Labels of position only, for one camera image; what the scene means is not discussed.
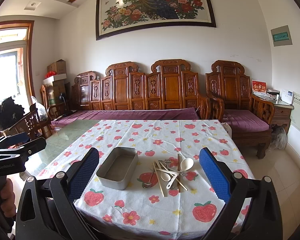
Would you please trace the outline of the person's left hand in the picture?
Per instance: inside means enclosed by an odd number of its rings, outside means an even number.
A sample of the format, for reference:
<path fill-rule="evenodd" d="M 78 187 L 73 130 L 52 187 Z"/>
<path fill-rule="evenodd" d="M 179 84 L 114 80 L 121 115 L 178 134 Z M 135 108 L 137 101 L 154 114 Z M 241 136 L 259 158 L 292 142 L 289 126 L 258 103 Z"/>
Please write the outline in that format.
<path fill-rule="evenodd" d="M 15 194 L 13 192 L 13 183 L 10 178 L 6 179 L 6 184 L 0 191 L 2 204 L 0 205 L 5 217 L 12 218 L 16 215 Z"/>

